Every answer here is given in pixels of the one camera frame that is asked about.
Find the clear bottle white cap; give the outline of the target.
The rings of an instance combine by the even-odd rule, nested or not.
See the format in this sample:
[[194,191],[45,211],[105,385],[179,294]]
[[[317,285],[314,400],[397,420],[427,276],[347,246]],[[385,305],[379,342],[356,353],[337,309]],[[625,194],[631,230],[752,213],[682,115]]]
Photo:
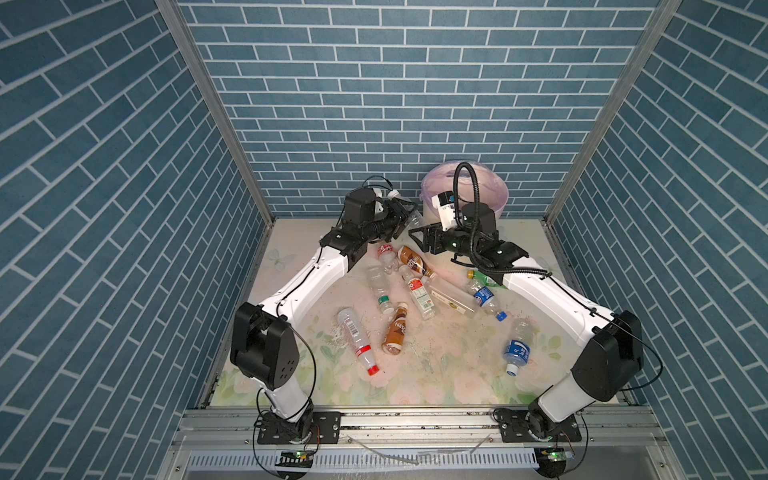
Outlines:
[[418,209],[414,209],[408,216],[405,222],[405,229],[410,231],[425,226],[425,220],[421,212]]

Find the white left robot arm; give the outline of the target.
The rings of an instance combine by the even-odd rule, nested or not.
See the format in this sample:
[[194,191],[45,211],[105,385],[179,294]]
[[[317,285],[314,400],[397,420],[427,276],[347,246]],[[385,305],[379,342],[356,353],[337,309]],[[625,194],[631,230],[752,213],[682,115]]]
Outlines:
[[311,396],[294,377],[300,321],[371,244],[398,238],[415,210],[414,202],[397,194],[380,195],[372,187],[352,190],[336,225],[319,240],[305,266],[271,296],[237,308],[230,362],[264,389],[278,418],[295,424],[311,406]]

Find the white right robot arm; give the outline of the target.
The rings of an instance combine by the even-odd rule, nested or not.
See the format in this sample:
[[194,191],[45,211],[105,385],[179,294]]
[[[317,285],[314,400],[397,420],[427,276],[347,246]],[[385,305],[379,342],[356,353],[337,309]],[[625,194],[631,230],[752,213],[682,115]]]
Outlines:
[[528,423],[537,436],[548,436],[577,411],[610,400],[644,366],[640,320],[587,299],[517,244],[501,239],[487,205],[466,204],[446,223],[417,221],[408,233],[425,253],[468,258],[471,267],[535,305],[581,348],[570,372],[529,405]]

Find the green soda bottle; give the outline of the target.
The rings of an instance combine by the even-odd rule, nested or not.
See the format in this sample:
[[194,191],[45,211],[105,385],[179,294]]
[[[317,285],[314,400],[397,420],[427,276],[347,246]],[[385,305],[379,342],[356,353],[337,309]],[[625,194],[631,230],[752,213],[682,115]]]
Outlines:
[[469,270],[467,272],[467,278],[470,280],[475,280],[483,286],[503,288],[502,284],[497,283],[490,276],[477,270]]

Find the clear bottle blue cap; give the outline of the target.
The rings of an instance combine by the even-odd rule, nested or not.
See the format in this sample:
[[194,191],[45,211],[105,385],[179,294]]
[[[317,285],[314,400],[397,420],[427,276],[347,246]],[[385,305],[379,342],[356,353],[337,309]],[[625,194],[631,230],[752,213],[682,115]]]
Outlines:
[[508,317],[503,306],[496,299],[496,296],[489,287],[483,285],[479,281],[470,280],[467,283],[467,289],[482,311],[494,317],[499,322],[504,321]]

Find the clear bottle green cap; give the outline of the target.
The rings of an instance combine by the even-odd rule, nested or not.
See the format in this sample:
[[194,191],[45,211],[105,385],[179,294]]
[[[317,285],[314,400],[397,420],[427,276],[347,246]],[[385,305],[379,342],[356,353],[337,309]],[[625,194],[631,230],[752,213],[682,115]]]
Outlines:
[[389,282],[383,267],[380,265],[368,267],[366,279],[376,299],[379,311],[385,316],[392,315],[395,307],[389,296]]

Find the brown drink bottle upper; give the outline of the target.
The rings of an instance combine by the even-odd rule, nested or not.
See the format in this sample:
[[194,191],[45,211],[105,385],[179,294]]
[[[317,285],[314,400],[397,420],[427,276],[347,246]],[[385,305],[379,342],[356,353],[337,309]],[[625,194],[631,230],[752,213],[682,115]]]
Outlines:
[[419,277],[426,277],[429,280],[436,278],[436,272],[427,265],[426,261],[417,252],[404,245],[397,253],[399,261],[415,272]]

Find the brown drink bottle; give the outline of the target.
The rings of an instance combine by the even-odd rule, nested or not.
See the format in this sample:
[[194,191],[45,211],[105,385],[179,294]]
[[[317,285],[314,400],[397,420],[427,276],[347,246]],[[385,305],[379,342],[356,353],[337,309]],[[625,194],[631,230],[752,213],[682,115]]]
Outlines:
[[427,265],[426,261],[417,252],[404,245],[397,253],[399,261],[415,272],[419,277],[426,277],[429,280],[436,278],[436,272]]
[[401,353],[407,327],[407,315],[408,305],[405,302],[398,303],[382,344],[385,353],[393,356]]

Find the frosted clear tall bottle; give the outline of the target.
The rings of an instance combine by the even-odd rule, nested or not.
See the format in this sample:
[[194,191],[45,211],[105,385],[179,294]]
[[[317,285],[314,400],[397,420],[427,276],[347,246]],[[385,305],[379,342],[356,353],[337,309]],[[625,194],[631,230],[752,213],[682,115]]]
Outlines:
[[466,317],[473,317],[477,312],[473,297],[452,283],[435,276],[427,282],[427,289],[432,298],[441,306]]

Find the clear bottle red white label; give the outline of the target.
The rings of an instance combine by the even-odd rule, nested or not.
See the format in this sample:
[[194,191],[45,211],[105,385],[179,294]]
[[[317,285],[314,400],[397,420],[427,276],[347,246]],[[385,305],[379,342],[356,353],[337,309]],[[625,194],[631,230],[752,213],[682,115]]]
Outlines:
[[422,318],[432,319],[436,314],[436,307],[422,280],[406,265],[401,265],[398,273],[405,282]]

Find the water bottle blue label white cap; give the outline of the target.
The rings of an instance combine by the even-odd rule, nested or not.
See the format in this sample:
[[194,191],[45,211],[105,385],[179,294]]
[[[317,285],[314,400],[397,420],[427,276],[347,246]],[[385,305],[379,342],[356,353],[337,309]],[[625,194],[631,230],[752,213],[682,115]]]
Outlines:
[[516,377],[529,363],[535,333],[536,329],[530,321],[518,318],[513,322],[511,338],[503,353],[509,376]]

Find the brown drink bottle lower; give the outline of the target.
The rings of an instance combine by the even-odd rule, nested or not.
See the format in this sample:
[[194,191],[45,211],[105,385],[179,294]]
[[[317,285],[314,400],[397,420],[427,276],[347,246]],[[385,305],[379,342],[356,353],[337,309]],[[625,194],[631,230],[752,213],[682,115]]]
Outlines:
[[382,344],[385,353],[393,356],[401,353],[407,327],[407,315],[408,305],[405,302],[398,303]]

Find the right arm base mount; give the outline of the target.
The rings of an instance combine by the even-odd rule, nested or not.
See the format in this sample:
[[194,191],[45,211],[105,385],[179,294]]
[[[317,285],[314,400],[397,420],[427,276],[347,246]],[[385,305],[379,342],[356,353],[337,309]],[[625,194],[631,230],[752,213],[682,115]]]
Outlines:
[[498,424],[504,443],[544,443],[556,440],[575,443],[583,439],[574,415],[557,423],[538,410],[497,407],[492,410],[491,418]]

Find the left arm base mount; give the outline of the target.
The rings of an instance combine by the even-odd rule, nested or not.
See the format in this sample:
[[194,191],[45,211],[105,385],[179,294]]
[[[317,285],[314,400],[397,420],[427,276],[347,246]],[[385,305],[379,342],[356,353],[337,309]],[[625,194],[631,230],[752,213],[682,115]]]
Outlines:
[[337,444],[342,415],[339,411],[307,410],[296,422],[268,411],[255,424],[259,445]]

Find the aluminium front rail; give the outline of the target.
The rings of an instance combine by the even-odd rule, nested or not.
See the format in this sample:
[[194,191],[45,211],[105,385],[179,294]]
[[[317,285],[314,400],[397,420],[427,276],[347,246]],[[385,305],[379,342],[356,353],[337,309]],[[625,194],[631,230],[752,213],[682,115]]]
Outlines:
[[[256,426],[253,408],[188,410],[171,446],[175,450],[247,449],[256,447],[427,447],[462,448],[479,445],[541,447],[525,414],[495,414],[489,406],[459,407],[319,407],[316,426],[294,441],[270,426]],[[594,404],[571,420],[553,442],[564,447],[663,446],[668,440],[647,406]]]

